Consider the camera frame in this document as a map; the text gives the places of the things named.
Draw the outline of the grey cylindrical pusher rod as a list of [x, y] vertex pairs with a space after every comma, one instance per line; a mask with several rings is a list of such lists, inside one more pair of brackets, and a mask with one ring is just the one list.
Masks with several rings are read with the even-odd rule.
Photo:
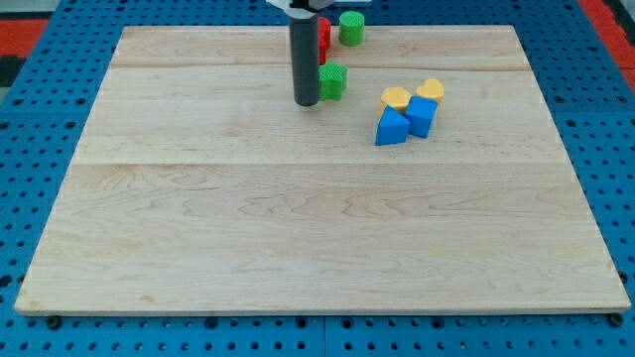
[[310, 107], [319, 101], [318, 15], [289, 18], [294, 100]]

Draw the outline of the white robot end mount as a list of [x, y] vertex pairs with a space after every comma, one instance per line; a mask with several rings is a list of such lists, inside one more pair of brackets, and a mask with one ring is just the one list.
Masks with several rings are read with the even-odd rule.
[[370, 6], [371, 0], [267, 0], [267, 3], [285, 13], [318, 13], [331, 6]]

